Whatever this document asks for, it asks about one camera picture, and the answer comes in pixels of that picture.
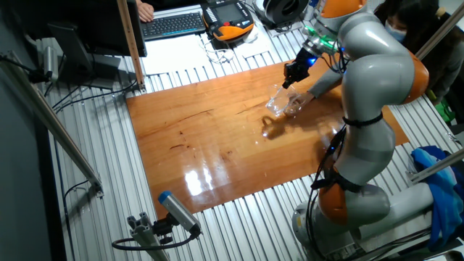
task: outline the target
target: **wooden table surface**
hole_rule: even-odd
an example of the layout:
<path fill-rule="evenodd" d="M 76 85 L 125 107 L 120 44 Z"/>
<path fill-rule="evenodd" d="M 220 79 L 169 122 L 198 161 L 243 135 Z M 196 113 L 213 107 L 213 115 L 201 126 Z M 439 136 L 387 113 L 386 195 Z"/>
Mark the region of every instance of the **wooden table surface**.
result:
<path fill-rule="evenodd" d="M 318 60 L 294 87 L 306 91 L 327 69 Z M 269 86 L 282 82 L 280 63 L 127 100 L 158 217 L 166 190 L 198 212 L 317 170 L 343 115 L 340 87 L 295 118 L 276 119 L 265 104 Z M 408 142 L 387 107 L 384 118 L 397 145 Z M 263 128 L 278 135 L 265 138 Z"/>

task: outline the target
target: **cable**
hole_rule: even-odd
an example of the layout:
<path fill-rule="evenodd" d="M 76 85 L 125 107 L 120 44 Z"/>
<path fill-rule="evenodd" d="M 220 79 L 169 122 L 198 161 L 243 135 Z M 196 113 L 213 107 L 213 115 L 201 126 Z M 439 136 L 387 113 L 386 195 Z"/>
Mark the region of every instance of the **cable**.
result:
<path fill-rule="evenodd" d="M 61 56 L 61 60 L 59 61 L 58 73 L 61 70 L 61 66 L 63 65 L 64 61 L 65 61 L 65 54 Z M 46 97 L 46 95 L 51 91 L 51 88 L 53 88 L 53 82 L 51 82 L 50 85 L 46 88 L 45 94 L 43 95 L 44 97 Z"/>
<path fill-rule="evenodd" d="M 70 91 L 63 99 L 60 99 L 55 105 L 53 105 L 51 108 L 54 109 L 58 106 L 58 104 L 62 103 L 67 97 L 69 97 L 71 94 L 73 94 L 75 91 L 77 91 L 80 88 L 80 86 L 74 88 L 74 90 Z"/>
<path fill-rule="evenodd" d="M 137 83 L 137 80 L 135 80 L 135 81 L 134 81 L 133 83 L 131 83 L 129 86 L 120 89 L 119 91 L 111 91 L 111 92 L 109 92 L 109 93 L 107 93 L 107 94 L 99 94 L 99 95 L 95 95 L 95 96 L 91 96 L 91 97 L 79 99 L 79 100 L 76 100 L 76 101 L 70 101 L 70 102 L 66 103 L 65 105 L 61 106 L 60 108 L 55 109 L 55 111 L 56 111 L 57 113 L 58 113 L 58 112 L 61 112 L 64 108 L 70 106 L 71 104 L 77 103 L 77 102 L 83 102 L 83 101 L 86 101 L 86 100 L 88 100 L 88 99 L 94 99 L 94 98 L 98 98 L 98 97 L 102 97 L 102 96 L 106 96 L 106 95 L 110 95 L 110 94 L 117 94 L 117 93 L 120 93 L 120 92 L 127 91 L 129 88 L 132 88 L 136 83 Z"/>
<path fill-rule="evenodd" d="M 75 261 L 73 238 L 71 236 L 70 219 L 69 219 L 69 215 L 67 213 L 67 205 L 66 205 L 65 195 L 63 194 L 63 190 L 65 189 L 65 187 L 63 186 L 63 175 L 62 175 L 62 172 L 61 172 L 61 164 L 59 163 L 58 144 L 57 144 L 57 140 L 55 138 L 53 139 L 53 142 L 55 144 L 55 154 L 57 156 L 59 183 L 60 183 L 60 186 L 61 186 L 61 195 L 62 195 L 62 198 L 63 198 L 63 209 L 65 210 L 65 220 L 66 220 L 66 227 L 67 227 L 67 235 L 70 238 L 72 260 Z"/>
<path fill-rule="evenodd" d="M 248 10 L 250 12 L 252 12 L 253 14 L 256 14 L 256 10 L 254 9 L 254 7 L 251 5 L 251 4 L 248 4 L 245 2 L 245 0 L 240 0 L 240 2 L 244 5 L 246 5 L 246 7 L 248 7 Z"/>
<path fill-rule="evenodd" d="M 219 49 L 219 50 L 212 50 L 212 51 L 206 49 L 206 45 L 211 44 L 211 43 L 212 43 L 212 40 L 209 40 L 208 42 L 204 43 L 203 46 L 200 46 L 206 52 L 206 55 L 208 56 L 208 59 L 211 62 L 214 62 L 214 63 L 217 63 L 217 64 L 222 64 L 224 62 L 230 62 L 233 59 L 234 52 L 231 49 Z M 220 53 L 220 52 L 222 52 L 222 54 L 219 55 L 219 57 L 211 57 L 210 56 L 210 54 L 215 54 L 217 56 L 218 53 Z"/>
<path fill-rule="evenodd" d="M 328 149 L 327 149 L 327 151 L 326 151 L 326 153 L 324 155 L 324 158 L 320 161 L 320 164 L 318 166 L 318 170 L 316 171 L 316 175 L 314 177 L 313 183 L 316 182 L 319 179 L 320 174 L 323 171 L 328 158 L 331 155 L 333 155 L 339 147 L 343 146 L 345 135 L 346 135 L 346 125 L 343 125 L 343 127 L 341 127 L 339 132 L 337 132 L 337 134 L 332 138 L 331 143 L 330 143 L 330 145 L 329 145 L 329 147 L 328 147 Z M 327 257 L 324 257 L 322 252 L 319 250 L 318 243 L 316 242 L 315 237 L 314 237 L 314 228 L 312 226 L 312 210 L 314 208 L 315 201 L 316 201 L 316 199 L 317 199 L 317 197 L 319 195 L 319 193 L 316 192 L 316 196 L 314 197 L 314 199 L 311 200 L 311 197 L 312 197 L 312 195 L 314 193 L 314 190 L 315 189 L 311 188 L 310 200 L 308 200 L 308 206 L 307 206 L 307 209 L 306 209 L 306 226 L 307 226 L 307 228 L 309 228 L 309 229 L 306 230 L 306 232 L 307 232 L 308 239 L 310 240 L 310 244 L 312 245 L 312 247 L 315 250 L 316 254 L 322 260 L 329 260 Z M 354 255 L 355 254 L 348 257 L 348 260 L 354 259 Z"/>
<path fill-rule="evenodd" d="M 288 33 L 292 28 L 293 28 L 293 23 L 287 24 L 287 25 L 284 25 L 284 26 L 281 26 L 281 27 L 277 27 L 274 30 L 277 33 Z"/>
<path fill-rule="evenodd" d="M 187 244 L 190 241 L 196 239 L 198 236 L 199 236 L 199 234 L 196 235 L 196 236 L 195 235 L 190 235 L 190 237 L 188 239 L 186 239 L 186 240 L 184 240 L 182 242 L 169 244 L 169 245 L 164 245 L 164 246 L 121 246 L 121 245 L 119 245 L 120 243 L 135 241 L 135 239 L 116 240 L 116 241 L 111 243 L 111 246 L 116 248 L 116 249 L 125 250 L 125 251 L 164 250 L 164 249 L 172 249 L 172 248 L 175 248 L 175 247 L 181 247 L 184 244 Z"/>
<path fill-rule="evenodd" d="M 46 77 L 45 75 L 38 73 L 36 70 L 32 70 L 27 66 L 21 65 L 20 63 L 13 61 L 12 59 L 7 58 L 6 56 L 0 55 L 0 61 L 9 62 L 11 64 L 14 64 L 14 65 L 18 66 L 18 67 L 21 67 L 24 70 L 27 70 L 29 73 L 33 73 L 35 75 L 40 75 L 41 77 Z"/>
<path fill-rule="evenodd" d="M 70 189 L 68 189 L 68 190 L 66 191 L 65 195 L 63 196 L 63 200 L 66 200 L 66 196 L 67 196 L 75 187 L 80 186 L 80 185 L 82 185 L 82 184 L 84 184 L 84 183 L 87 183 L 87 182 L 88 182 L 88 180 L 83 181 L 83 182 L 81 182 L 81 183 L 77 183 L 77 184 L 75 184 L 74 186 L 70 187 Z"/>

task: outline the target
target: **white paper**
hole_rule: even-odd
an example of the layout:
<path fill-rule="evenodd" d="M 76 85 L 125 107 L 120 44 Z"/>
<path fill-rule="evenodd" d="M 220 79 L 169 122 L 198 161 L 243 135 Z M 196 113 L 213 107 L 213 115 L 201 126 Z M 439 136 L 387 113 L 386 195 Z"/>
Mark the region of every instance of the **white paper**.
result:
<path fill-rule="evenodd" d="M 145 46 L 147 56 L 142 62 L 147 75 L 201 67 L 209 62 L 195 35 L 147 41 Z"/>

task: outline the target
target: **white desk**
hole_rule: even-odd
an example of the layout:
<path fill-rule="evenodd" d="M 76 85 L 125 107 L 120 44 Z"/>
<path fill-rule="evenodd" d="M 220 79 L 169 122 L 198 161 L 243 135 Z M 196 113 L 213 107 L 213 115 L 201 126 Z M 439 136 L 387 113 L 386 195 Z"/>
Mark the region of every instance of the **white desk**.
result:
<path fill-rule="evenodd" d="M 263 27 L 258 28 L 267 35 Z M 197 37 L 199 41 L 206 39 L 205 34 Z M 286 61 L 296 56 L 304 39 L 300 32 L 292 31 L 269 38 L 272 43 L 270 51 L 248 59 L 236 56 L 222 65 L 210 63 L 188 70 L 150 75 L 145 79 L 146 91 L 162 91 Z M 125 61 L 122 66 L 131 70 L 130 57 Z M 83 88 L 76 93 L 76 99 L 101 93 L 100 90 Z M 55 90 L 49 102 L 54 104 L 64 95 L 66 91 Z M 391 110 L 410 143 L 397 147 L 392 163 L 373 180 L 390 195 L 408 187 L 404 173 L 410 167 L 408 155 L 413 148 L 433 144 L 451 152 L 459 149 L 448 138 L 449 130 L 428 100 L 420 98 L 409 105 L 391 107 Z M 76 259 L 149 260 L 144 252 L 122 252 L 111 247 L 111 241 L 130 237 L 126 223 L 128 216 L 138 216 L 145 211 L 152 220 L 157 219 L 124 100 L 117 96 L 90 99 L 66 108 L 60 112 L 59 118 L 92 167 L 101 175 L 105 193 L 103 199 L 88 199 L 86 191 L 78 189 L 67 198 L 67 206 L 72 210 L 71 236 Z M 85 180 L 61 148 L 58 148 L 58 155 L 65 189 Z M 294 208 L 307 199 L 310 184 L 308 177 L 298 179 L 196 213 L 204 235 L 199 241 L 169 250 L 171 259 L 303 260 L 301 247 L 291 231 L 290 217 Z M 70 241 L 64 218 L 62 220 L 68 259 L 71 260 Z M 173 237 L 175 241 L 182 241 L 186 239 L 186 233 L 182 228 L 175 229 Z"/>

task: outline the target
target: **keyboard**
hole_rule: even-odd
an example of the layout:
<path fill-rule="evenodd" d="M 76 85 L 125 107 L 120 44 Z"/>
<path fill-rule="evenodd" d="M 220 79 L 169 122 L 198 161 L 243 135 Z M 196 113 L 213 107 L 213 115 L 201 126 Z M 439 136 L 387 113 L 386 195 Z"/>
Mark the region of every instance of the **keyboard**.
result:
<path fill-rule="evenodd" d="M 203 33 L 205 30 L 200 12 L 155 18 L 152 22 L 142 24 L 145 41 Z"/>

